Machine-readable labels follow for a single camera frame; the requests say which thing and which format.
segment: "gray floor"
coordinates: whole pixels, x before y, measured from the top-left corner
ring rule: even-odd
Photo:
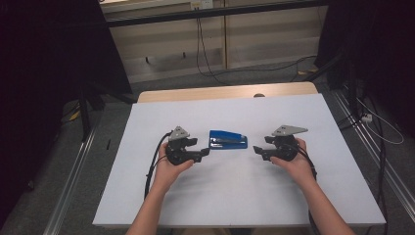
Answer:
[[[301,63],[300,70],[307,70],[310,63]],[[276,65],[264,65],[251,69],[274,69]],[[294,78],[296,67],[284,70],[269,71],[235,71],[219,75],[217,79],[231,85],[288,82]],[[335,120],[346,116],[335,94],[340,91],[330,91],[324,79],[315,81],[317,89],[323,94],[332,111]],[[200,74],[172,77],[159,81],[147,81],[132,84],[134,97],[138,97],[145,90],[175,89],[189,87],[221,86],[211,76]],[[85,158],[82,171],[79,175],[66,216],[60,227],[59,234],[124,234],[125,229],[103,229],[93,226],[92,219],[100,202],[112,164],[115,159],[118,144],[129,117],[130,106],[107,98],[107,106],[101,113],[91,111],[92,116],[101,115],[93,144]],[[382,111],[382,117],[393,123],[388,113]],[[385,127],[389,139],[398,139],[393,131]],[[80,120],[64,124],[48,161],[35,178],[35,188],[22,195],[18,205],[10,214],[0,234],[42,234],[48,224],[54,206],[64,188],[71,167],[75,162],[81,142],[82,126]],[[377,195],[378,167],[370,156],[369,151],[362,143],[355,128],[343,131],[345,141],[350,147],[353,156],[359,165],[363,176],[374,195]],[[388,145],[387,156],[410,191],[415,191],[415,176],[412,174],[415,158],[414,139],[405,135],[401,145]],[[385,194],[389,214],[389,234],[412,234],[415,223],[408,215],[395,192],[385,184]],[[365,234],[366,228],[355,228],[356,233]],[[375,226],[370,234],[383,234],[383,226]]]

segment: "blue stapler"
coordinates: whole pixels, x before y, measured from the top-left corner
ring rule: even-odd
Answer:
[[[223,130],[211,130],[208,146],[213,150],[247,149],[248,138],[245,135]]]

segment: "white tabletop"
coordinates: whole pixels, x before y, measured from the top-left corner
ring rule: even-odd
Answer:
[[[211,150],[183,172],[167,193],[161,226],[267,227],[308,224],[307,204],[290,176],[254,153],[272,148],[263,137],[282,124],[308,128],[317,181],[350,225],[385,223],[376,202],[320,94],[133,105],[93,224],[128,226],[144,199],[146,174],[160,139],[177,125],[208,146],[211,129],[248,136],[245,150]]]

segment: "person's left hand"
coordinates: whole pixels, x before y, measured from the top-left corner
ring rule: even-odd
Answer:
[[[179,165],[172,164],[165,154],[165,147],[167,147],[167,143],[163,143],[159,148],[160,161],[156,166],[156,177],[152,186],[152,188],[159,188],[163,190],[164,193],[168,191],[179,174],[190,168],[194,163],[193,160],[189,160]]]

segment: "person's right hand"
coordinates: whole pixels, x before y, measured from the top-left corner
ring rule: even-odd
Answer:
[[[299,142],[299,146],[306,151],[305,141],[299,138],[296,138],[296,140]],[[270,160],[273,164],[284,168],[299,186],[306,185],[310,180],[315,181],[308,160],[300,153],[297,153],[296,157],[290,162],[277,157],[271,157]]]

